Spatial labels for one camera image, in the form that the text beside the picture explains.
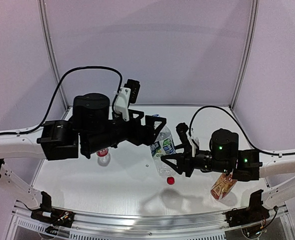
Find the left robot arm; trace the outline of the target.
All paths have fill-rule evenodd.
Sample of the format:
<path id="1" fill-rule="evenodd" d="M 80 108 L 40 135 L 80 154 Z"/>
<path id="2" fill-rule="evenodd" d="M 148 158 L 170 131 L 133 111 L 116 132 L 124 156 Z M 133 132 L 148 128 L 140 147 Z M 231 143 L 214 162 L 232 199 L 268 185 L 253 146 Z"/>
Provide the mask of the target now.
<path id="1" fill-rule="evenodd" d="M 49 161 L 90 158 L 95 152 L 123 141 L 135 146 L 155 142 L 167 120 L 129 109 L 130 100 L 119 97 L 114 113 L 110 100 L 100 93 L 74 99 L 68 120 L 46 121 L 26 129 L 0 131 L 0 188 L 28 209 L 52 211 L 50 195 L 31 188 L 5 163 L 5 159 L 36 158 Z"/>

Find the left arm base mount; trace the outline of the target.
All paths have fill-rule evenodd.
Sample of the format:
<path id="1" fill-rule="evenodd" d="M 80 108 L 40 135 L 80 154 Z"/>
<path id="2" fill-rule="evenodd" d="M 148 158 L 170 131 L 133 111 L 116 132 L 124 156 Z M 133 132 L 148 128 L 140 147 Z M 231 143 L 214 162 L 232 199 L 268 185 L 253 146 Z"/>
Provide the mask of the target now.
<path id="1" fill-rule="evenodd" d="M 52 207 L 52 198 L 45 191 L 41 191 L 41 203 L 38 209 L 31 211 L 31 218 L 41 223 L 49 224 L 45 228 L 47 234 L 57 234 L 60 227 L 71 228 L 75 213 L 69 210 Z"/>

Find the clear bottle green blue label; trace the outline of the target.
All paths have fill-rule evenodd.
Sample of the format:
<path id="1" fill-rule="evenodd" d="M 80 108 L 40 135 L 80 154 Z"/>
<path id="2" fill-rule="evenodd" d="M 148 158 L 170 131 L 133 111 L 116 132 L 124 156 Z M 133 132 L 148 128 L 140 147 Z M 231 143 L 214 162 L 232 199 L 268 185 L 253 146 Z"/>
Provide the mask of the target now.
<path id="1" fill-rule="evenodd" d="M 150 145 L 149 148 L 158 175 L 162 178 L 173 177 L 176 172 L 170 166 L 161 161 L 162 156 L 176 153 L 173 136 L 167 126 L 163 127 L 155 142 Z"/>

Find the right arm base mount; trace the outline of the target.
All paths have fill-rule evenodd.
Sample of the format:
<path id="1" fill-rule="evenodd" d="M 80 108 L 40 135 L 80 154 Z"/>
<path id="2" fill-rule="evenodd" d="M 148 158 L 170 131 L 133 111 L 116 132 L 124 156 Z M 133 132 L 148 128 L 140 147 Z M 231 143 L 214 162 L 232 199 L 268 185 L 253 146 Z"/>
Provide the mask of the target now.
<path id="1" fill-rule="evenodd" d="M 230 228 L 260 222 L 270 217 L 269 210 L 263 207 L 262 193 L 262 189 L 253 192 L 247 207 L 224 213 Z"/>

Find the clear bottle red label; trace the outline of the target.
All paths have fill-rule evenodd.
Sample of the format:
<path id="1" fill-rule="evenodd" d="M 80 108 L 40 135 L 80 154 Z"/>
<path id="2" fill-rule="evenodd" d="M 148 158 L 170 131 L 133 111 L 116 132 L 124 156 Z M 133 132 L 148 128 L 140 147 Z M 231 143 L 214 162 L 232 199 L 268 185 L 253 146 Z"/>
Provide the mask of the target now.
<path id="1" fill-rule="evenodd" d="M 111 161 L 111 155 L 108 148 L 97 151 L 96 155 L 97 163 L 102 167 L 106 167 Z"/>

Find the red bottle cap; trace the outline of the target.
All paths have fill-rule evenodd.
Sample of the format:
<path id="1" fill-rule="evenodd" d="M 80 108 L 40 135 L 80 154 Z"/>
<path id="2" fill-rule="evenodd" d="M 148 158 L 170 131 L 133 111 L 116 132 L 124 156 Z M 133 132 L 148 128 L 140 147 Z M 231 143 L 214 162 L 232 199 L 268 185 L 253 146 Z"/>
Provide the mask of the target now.
<path id="1" fill-rule="evenodd" d="M 168 185 L 173 185 L 175 183 L 175 178 L 172 176 L 169 176 L 166 178 L 166 182 Z"/>

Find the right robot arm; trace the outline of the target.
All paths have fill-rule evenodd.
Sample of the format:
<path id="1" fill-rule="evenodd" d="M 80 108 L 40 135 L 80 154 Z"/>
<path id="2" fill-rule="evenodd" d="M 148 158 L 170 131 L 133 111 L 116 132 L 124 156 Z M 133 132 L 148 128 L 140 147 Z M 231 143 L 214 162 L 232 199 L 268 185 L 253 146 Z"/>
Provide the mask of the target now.
<path id="1" fill-rule="evenodd" d="M 203 173 L 232 175 L 239 182 L 258 181 L 274 175 L 294 176 L 261 193 L 260 201 L 266 208 L 279 206 L 295 198 L 295 152 L 268 152 L 258 148 L 239 149 L 239 135 L 227 129 L 212 133 L 209 150 L 201 150 L 186 130 L 178 131 L 182 153 L 161 157 L 161 161 L 179 175 L 190 177 L 194 170 Z"/>

